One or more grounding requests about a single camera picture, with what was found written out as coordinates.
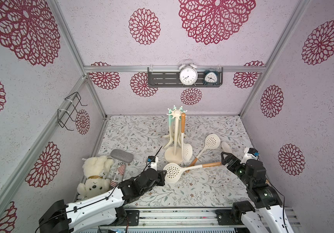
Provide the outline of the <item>cream skimmer edge-on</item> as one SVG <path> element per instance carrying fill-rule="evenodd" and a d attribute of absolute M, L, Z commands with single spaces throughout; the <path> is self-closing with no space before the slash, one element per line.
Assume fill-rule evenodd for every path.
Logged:
<path fill-rule="evenodd" d="M 200 169 L 200 168 L 209 168 L 209 167 L 217 167 L 221 166 L 221 162 L 215 162 L 215 163 L 209 163 L 209 164 L 203 164 L 203 165 L 196 165 L 191 167 L 182 168 L 176 163 L 169 163 L 167 164 L 163 170 L 167 172 L 165 176 L 165 182 L 167 183 L 176 183 L 182 174 L 188 170 L 194 170 L 194 169 Z"/>

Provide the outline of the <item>cream skimmer green handle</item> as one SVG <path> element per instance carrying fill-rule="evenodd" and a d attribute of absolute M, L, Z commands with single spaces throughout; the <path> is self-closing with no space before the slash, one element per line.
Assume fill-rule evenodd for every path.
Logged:
<path fill-rule="evenodd" d="M 183 107 L 181 106 L 179 111 L 181 112 L 180 116 L 179 116 L 179 123 L 178 123 L 178 140 L 177 140 L 177 143 L 178 145 L 181 147 L 181 116 L 182 116 L 182 113 L 184 112 L 183 110 Z"/>
<path fill-rule="evenodd" d="M 173 122 L 173 116 L 172 116 L 172 109 L 168 108 L 168 117 L 169 117 L 169 135 L 164 136 L 166 138 L 169 138 L 169 142 L 163 147 L 163 149 L 167 149 L 172 143 L 173 143 L 173 134 L 172 134 L 172 122 Z"/>

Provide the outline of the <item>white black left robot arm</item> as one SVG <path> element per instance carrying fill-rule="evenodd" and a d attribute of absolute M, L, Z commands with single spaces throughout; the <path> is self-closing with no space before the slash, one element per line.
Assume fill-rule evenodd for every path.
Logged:
<path fill-rule="evenodd" d="M 123 206 L 139 200 L 155 186 L 163 186 L 166 174 L 165 170 L 149 168 L 93 198 L 76 203 L 56 201 L 39 219 L 39 226 L 35 231 L 79 233 L 100 225 L 119 225 L 127 218 Z"/>

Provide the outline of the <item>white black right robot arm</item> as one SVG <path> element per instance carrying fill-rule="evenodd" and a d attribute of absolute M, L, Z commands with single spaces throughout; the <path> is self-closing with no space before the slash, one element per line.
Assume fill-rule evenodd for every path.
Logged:
<path fill-rule="evenodd" d="M 221 153 L 221 163 L 246 186 L 249 201 L 233 203 L 230 218 L 242 223 L 251 233 L 293 233 L 277 190 L 266 183 L 263 163 L 251 156 L 238 159 L 228 152 Z"/>

